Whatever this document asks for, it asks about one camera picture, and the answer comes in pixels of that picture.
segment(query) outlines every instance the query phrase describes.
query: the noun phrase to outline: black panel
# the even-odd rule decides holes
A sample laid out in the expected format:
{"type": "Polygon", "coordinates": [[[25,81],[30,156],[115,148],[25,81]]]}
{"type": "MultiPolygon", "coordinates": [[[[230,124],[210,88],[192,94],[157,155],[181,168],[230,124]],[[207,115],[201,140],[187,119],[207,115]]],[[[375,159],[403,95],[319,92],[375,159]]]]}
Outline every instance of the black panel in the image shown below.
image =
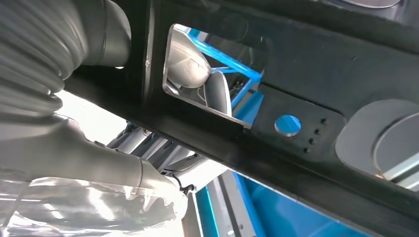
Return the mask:
{"type": "MultiPolygon", "coordinates": [[[[356,172],[331,153],[344,119],[363,105],[385,98],[418,102],[417,26],[308,0],[116,2],[131,25],[128,64],[120,71],[80,68],[66,81],[68,91],[350,226],[375,236],[419,236],[413,192],[356,172]],[[254,129],[163,92],[174,23],[270,55],[262,79],[269,89],[262,90],[267,97],[254,129]],[[271,139],[265,126],[282,110],[295,110],[308,126],[301,139],[271,139]],[[330,123],[318,124],[323,117],[330,123]],[[324,133],[302,154],[317,126],[325,126],[324,133]]],[[[418,9],[409,11],[414,15],[418,9]]]]}

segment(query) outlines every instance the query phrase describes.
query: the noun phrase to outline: blue metal bar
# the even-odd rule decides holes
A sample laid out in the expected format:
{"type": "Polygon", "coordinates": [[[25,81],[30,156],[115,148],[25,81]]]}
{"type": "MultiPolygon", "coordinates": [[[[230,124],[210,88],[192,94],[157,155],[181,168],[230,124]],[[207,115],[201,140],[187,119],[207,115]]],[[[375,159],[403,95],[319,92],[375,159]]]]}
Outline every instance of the blue metal bar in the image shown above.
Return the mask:
{"type": "Polygon", "coordinates": [[[196,199],[204,237],[220,237],[208,187],[197,192],[196,199]]]}
{"type": "Polygon", "coordinates": [[[191,28],[191,30],[189,30],[188,35],[192,36],[192,37],[198,37],[198,35],[201,33],[201,31],[198,31],[194,28],[191,28]]]}
{"type": "Polygon", "coordinates": [[[239,189],[242,195],[243,201],[248,211],[251,225],[253,226],[253,229],[254,229],[254,233],[256,234],[257,237],[266,237],[265,229],[263,228],[259,215],[257,214],[256,209],[253,205],[251,196],[249,194],[249,191],[247,189],[247,186],[245,184],[243,177],[237,174],[236,172],[234,172],[233,175],[237,182],[237,188],[239,189]]]}
{"type": "Polygon", "coordinates": [[[199,41],[196,37],[189,35],[192,42],[195,46],[204,54],[218,60],[220,63],[237,70],[237,72],[249,77],[251,80],[255,82],[260,82],[260,78],[262,75],[255,70],[249,68],[248,66],[244,65],[243,63],[237,61],[236,59],[228,56],[227,54],[221,52],[220,50],[199,41]]]}
{"type": "Polygon", "coordinates": [[[243,99],[246,93],[251,89],[251,87],[256,83],[256,81],[249,78],[245,86],[237,93],[237,95],[231,100],[231,107],[234,109],[238,103],[243,99]]]}
{"type": "Polygon", "coordinates": [[[236,73],[236,69],[232,69],[230,67],[219,67],[219,68],[211,68],[212,72],[222,72],[224,74],[226,73],[236,73]]]}

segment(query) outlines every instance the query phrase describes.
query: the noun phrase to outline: clear plastic sheet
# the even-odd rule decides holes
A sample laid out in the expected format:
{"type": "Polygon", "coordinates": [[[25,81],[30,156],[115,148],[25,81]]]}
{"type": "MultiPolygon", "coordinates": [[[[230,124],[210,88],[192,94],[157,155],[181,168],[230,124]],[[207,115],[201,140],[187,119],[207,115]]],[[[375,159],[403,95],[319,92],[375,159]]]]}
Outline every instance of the clear plastic sheet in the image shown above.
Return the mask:
{"type": "Polygon", "coordinates": [[[0,181],[3,237],[164,236],[183,218],[186,196],[64,178],[0,181]]]}

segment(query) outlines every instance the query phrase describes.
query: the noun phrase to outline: screw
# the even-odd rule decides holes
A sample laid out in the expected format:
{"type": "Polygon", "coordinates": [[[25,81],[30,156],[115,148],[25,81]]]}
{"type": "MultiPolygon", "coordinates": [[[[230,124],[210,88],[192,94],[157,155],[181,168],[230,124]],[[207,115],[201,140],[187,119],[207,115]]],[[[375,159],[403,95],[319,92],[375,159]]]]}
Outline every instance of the screw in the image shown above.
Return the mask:
{"type": "Polygon", "coordinates": [[[327,120],[327,118],[322,118],[322,119],[320,120],[320,122],[321,122],[323,125],[326,125],[326,124],[328,124],[328,123],[329,123],[329,121],[327,120]]]}

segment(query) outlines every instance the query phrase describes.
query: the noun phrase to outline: air intake pipe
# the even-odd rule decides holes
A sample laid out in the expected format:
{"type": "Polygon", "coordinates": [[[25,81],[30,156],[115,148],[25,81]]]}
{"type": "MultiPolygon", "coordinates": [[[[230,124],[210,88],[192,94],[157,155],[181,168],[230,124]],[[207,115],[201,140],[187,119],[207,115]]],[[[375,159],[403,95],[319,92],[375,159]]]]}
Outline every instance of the air intake pipe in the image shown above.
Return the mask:
{"type": "Polygon", "coordinates": [[[115,3],[0,0],[0,22],[3,179],[60,177],[173,187],[147,161],[89,142],[76,123],[54,114],[62,106],[54,93],[64,88],[63,80],[78,66],[126,63],[129,24],[115,3]]]}

